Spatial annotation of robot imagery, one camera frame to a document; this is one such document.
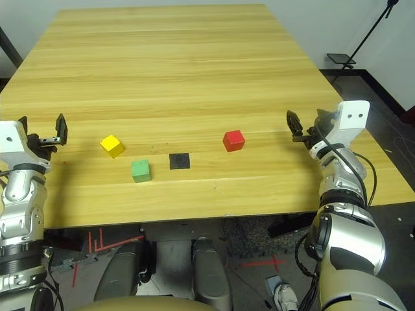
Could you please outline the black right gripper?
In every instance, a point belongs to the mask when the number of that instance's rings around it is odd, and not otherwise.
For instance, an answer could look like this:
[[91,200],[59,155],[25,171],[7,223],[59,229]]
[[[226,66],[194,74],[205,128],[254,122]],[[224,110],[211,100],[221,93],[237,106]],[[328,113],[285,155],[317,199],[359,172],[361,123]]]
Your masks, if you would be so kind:
[[[333,122],[337,117],[337,112],[317,109],[316,127],[320,130],[332,130]],[[303,127],[297,114],[291,110],[287,110],[286,120],[289,130],[292,133],[292,141],[295,143],[303,143],[307,150],[310,150],[315,144],[322,141],[322,136],[317,132],[314,126],[303,134]]]

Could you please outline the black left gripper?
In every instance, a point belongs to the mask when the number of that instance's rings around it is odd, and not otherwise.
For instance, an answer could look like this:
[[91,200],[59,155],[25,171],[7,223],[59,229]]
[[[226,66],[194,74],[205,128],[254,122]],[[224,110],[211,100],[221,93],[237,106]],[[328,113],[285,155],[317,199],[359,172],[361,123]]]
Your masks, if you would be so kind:
[[[28,132],[28,122],[27,117],[23,116],[18,119],[18,121],[22,124],[24,132]],[[52,138],[39,138],[38,134],[32,133],[27,136],[27,145],[28,148],[34,152],[39,158],[50,161],[52,153],[57,152],[57,145],[65,145],[67,144],[67,135],[68,135],[68,127],[65,121],[64,115],[61,113],[59,114],[58,118],[56,119],[56,137]]]

